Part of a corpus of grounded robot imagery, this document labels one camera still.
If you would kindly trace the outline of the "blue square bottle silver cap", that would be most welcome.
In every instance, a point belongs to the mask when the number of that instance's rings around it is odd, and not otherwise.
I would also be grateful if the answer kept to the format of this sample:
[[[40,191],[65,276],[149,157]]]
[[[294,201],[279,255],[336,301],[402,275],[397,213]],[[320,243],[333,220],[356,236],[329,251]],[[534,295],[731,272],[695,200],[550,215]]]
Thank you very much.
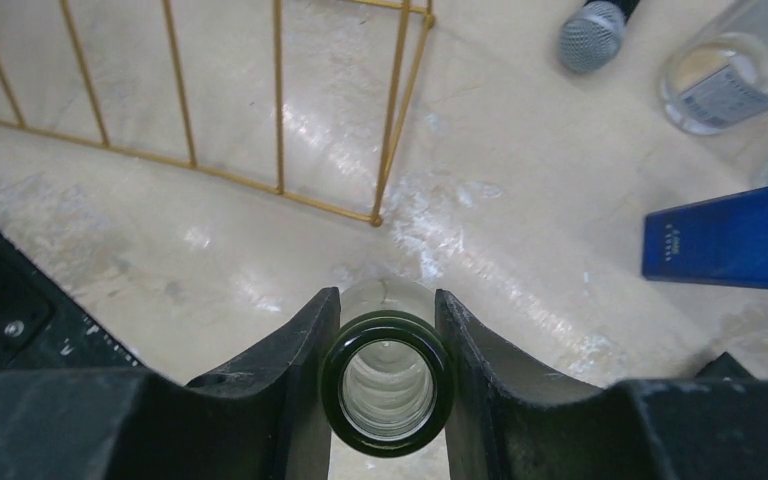
[[[768,187],[648,214],[641,273],[768,290]]]

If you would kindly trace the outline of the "clear bottle dark label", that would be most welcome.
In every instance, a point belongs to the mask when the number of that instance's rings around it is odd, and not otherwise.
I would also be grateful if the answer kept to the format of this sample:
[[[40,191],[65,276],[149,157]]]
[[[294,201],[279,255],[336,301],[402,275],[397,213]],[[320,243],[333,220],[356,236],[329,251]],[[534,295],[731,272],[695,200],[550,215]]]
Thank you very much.
[[[420,450],[445,426],[455,393],[433,292],[384,277],[348,288],[340,302],[340,328],[319,369],[331,429],[374,457]]]

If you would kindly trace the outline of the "clear round glass bottle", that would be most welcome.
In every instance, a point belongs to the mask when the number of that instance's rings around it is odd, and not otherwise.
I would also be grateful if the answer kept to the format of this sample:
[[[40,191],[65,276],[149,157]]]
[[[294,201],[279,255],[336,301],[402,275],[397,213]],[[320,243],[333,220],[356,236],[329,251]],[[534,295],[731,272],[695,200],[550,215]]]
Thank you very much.
[[[768,113],[768,1],[733,1],[665,64],[659,96],[678,129],[717,135]]]

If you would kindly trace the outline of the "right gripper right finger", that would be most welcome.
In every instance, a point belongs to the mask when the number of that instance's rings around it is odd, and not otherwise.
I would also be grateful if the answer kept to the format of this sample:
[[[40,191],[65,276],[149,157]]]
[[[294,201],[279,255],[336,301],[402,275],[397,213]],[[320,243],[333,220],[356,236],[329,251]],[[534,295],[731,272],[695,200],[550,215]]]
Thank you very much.
[[[768,479],[768,380],[626,379],[599,388],[485,326],[451,292],[454,479]]]

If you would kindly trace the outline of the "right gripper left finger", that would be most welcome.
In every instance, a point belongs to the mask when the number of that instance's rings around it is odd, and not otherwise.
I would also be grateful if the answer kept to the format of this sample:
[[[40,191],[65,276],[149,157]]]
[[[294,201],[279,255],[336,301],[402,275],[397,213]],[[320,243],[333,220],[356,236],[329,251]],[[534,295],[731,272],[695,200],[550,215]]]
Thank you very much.
[[[316,378],[339,313],[324,288],[178,384],[68,311],[0,362],[0,479],[324,479],[331,432]]]

